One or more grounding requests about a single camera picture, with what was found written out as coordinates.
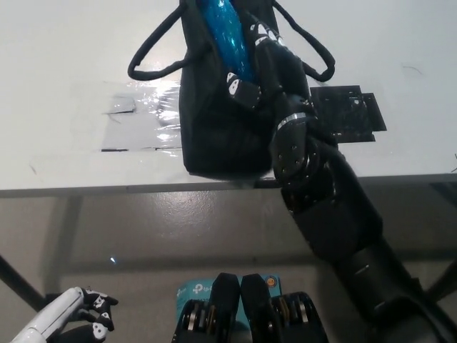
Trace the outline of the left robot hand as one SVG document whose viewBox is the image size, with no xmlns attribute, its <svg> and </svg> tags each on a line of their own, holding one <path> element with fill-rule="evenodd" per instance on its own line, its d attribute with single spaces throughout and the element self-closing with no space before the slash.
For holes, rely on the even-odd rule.
<svg viewBox="0 0 457 343">
<path fill-rule="evenodd" d="M 102 292 L 69 288 L 38 311 L 12 342 L 104 342 L 114 331 L 111 308 L 118 303 Z"/>
</svg>

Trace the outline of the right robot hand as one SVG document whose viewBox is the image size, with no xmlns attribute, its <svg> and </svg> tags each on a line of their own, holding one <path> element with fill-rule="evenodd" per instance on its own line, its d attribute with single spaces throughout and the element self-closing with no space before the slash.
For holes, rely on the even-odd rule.
<svg viewBox="0 0 457 343">
<path fill-rule="evenodd" d="M 258 121 L 282 126 L 284 122 L 315 117 L 301 60 L 282 37 L 255 16 L 241 18 L 254 80 L 228 73 L 229 98 Z"/>
</svg>

